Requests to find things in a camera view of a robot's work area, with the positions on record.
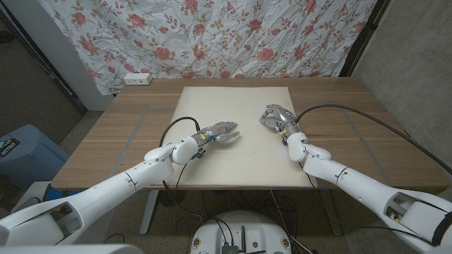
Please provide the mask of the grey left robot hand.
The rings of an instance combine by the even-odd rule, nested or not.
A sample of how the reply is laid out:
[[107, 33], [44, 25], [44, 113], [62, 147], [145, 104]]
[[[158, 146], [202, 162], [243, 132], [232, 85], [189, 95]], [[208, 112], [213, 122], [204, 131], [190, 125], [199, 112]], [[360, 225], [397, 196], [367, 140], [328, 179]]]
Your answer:
[[202, 128], [194, 133], [191, 137], [197, 142], [199, 147], [203, 147], [209, 142], [224, 143], [228, 140], [236, 138], [240, 132], [231, 132], [237, 124], [231, 121], [221, 121], [213, 126]]

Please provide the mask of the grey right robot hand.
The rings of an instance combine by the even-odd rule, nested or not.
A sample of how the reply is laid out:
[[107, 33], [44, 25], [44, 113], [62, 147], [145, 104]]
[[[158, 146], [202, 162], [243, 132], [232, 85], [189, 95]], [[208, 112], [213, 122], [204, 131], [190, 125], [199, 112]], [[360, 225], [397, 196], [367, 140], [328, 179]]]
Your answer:
[[287, 139], [292, 134], [301, 132], [295, 120], [295, 115], [288, 109], [279, 104], [269, 104], [266, 105], [266, 110], [258, 121], [267, 127], [274, 128], [280, 136]]

